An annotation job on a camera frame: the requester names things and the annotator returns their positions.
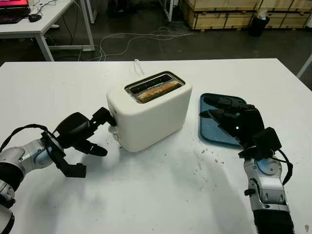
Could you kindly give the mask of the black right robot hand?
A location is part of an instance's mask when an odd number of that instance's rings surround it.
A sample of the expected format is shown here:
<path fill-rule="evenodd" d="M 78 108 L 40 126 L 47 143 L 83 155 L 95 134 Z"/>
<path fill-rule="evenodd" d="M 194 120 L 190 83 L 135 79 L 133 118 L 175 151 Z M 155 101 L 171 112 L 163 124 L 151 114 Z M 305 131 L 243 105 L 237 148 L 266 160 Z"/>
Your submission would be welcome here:
<path fill-rule="evenodd" d="M 202 118 L 211 118 L 219 129 L 235 138 L 243 151 L 240 158 L 250 160 L 257 154 L 253 136 L 265 129 L 259 110 L 237 97 L 206 94 L 203 101 L 213 106 L 200 112 Z"/>

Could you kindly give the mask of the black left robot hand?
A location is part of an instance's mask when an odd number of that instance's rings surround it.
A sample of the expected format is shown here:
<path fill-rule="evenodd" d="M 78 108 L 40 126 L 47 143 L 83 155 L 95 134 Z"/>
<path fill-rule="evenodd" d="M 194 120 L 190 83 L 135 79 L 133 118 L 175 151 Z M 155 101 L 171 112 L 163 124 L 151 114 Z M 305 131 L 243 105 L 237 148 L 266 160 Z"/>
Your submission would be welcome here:
<path fill-rule="evenodd" d="M 85 154 L 104 157 L 108 153 L 107 150 L 90 142 L 88 138 L 106 122 L 113 127 L 117 125 L 109 110 L 104 107 L 97 110 L 91 119 L 80 112 L 75 112 L 64 119 L 53 131 L 53 134 L 58 134 L 57 142 L 64 149 L 73 147 Z"/>

